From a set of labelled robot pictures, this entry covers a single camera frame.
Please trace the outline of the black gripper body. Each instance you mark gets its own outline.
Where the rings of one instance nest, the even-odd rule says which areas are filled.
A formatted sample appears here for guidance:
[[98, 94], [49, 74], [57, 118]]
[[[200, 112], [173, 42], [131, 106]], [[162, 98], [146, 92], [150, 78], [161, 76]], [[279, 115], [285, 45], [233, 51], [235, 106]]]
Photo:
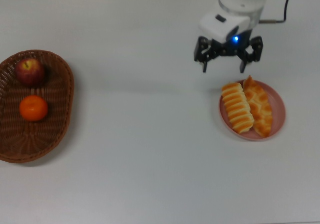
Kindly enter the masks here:
[[252, 30], [234, 34], [227, 38], [227, 41], [216, 41], [212, 39], [211, 46], [218, 56], [239, 56], [244, 55], [250, 45]]

